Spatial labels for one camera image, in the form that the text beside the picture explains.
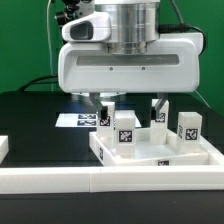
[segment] black tabletop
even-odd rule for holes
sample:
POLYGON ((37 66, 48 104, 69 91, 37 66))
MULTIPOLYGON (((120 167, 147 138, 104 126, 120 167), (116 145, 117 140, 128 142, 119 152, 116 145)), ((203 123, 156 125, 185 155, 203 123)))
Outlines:
MULTIPOLYGON (((149 127, 154 94, 128 94, 116 109, 135 110, 149 127)), ((202 136, 224 152, 224 118, 185 94, 170 94, 168 128, 178 112, 203 116, 202 136)), ((1 168, 101 166, 89 148, 95 128, 57 128, 60 113, 95 113, 89 103, 50 92, 0 95, 0 135, 9 136, 1 168)), ((0 223, 224 223, 223 191, 0 195, 0 223)))

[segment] wire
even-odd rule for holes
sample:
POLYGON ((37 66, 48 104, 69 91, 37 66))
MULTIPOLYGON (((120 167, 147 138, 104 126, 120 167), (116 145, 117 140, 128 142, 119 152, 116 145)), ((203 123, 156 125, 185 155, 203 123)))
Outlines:
POLYGON ((181 12, 177 6, 177 3, 175 2, 175 0, 170 0, 171 5, 173 6, 173 9, 177 15, 177 19, 179 21, 180 24, 184 23, 183 17, 181 15, 181 12))
POLYGON ((54 84, 54 83, 58 83, 57 82, 39 82, 39 81, 43 81, 43 80, 48 80, 48 79, 53 79, 53 78, 58 78, 58 75, 49 75, 49 76, 42 76, 36 79, 33 79, 32 81, 28 82, 27 84, 23 85, 22 87, 20 87, 17 91, 19 92, 24 92, 29 86, 31 85, 38 85, 38 84, 54 84))
POLYGON ((197 91, 195 90, 195 92, 198 94, 198 96, 200 97, 200 99, 206 104, 206 106, 211 109, 210 105, 208 104, 208 102, 202 97, 202 95, 197 91))
POLYGON ((53 74, 53 54, 52 54, 52 43, 51 43, 51 27, 50 27, 50 6, 52 0, 49 0, 47 5, 47 39, 48 39, 48 48, 49 48, 49 56, 50 56, 50 69, 51 74, 53 74))
POLYGON ((205 49, 206 49, 206 47, 207 47, 207 38, 206 38, 206 36, 205 36, 205 33, 204 33, 200 28, 198 28, 198 27, 196 27, 196 26, 190 26, 190 29, 191 29, 191 30, 195 30, 195 31, 201 33, 202 36, 203 36, 203 48, 202 48, 202 51, 201 51, 201 53, 200 53, 200 55, 201 55, 201 54, 204 53, 204 51, 205 51, 205 49))

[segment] white platform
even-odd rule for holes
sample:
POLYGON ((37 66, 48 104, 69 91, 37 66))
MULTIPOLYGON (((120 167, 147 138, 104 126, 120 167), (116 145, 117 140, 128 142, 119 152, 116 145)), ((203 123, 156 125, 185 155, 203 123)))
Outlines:
POLYGON ((164 145, 150 143, 150 128, 136 129, 135 135, 135 157, 132 159, 116 155, 116 139, 99 139, 95 132, 90 133, 90 148, 104 166, 160 166, 167 163, 169 166, 224 165, 224 156, 203 137, 200 137, 195 153, 183 154, 176 148, 177 135, 169 130, 164 145))
MULTIPOLYGON (((208 155, 205 165, 2 168, 0 194, 223 190, 223 155, 202 137, 200 144, 206 150, 201 155, 208 155)), ((7 152, 7 137, 0 137, 1 161, 7 152)))

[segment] green wall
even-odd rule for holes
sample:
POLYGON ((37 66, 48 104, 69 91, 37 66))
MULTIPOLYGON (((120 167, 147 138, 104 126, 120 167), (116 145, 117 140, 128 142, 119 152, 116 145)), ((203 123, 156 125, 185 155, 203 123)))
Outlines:
MULTIPOLYGON (((208 48, 200 57, 201 83, 198 91, 214 110, 224 115, 224 1, 176 1, 185 22, 200 27, 208 37, 208 48)), ((50 74, 47 3, 48 0, 1 0, 0 92, 17 90, 33 78, 50 74)), ((56 55, 61 46, 54 14, 60 10, 62 4, 56 0, 51 7, 54 73, 57 73, 56 55)), ((161 23, 177 22, 169 0, 161 0, 160 16, 161 23)))

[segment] metal cylinder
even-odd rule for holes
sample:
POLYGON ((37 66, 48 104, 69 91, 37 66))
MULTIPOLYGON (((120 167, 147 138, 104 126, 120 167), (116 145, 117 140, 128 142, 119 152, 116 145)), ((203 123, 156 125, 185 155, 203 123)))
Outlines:
POLYGON ((111 54, 144 54, 146 43, 159 38, 159 3, 96 5, 98 12, 107 12, 112 35, 108 40, 111 54))

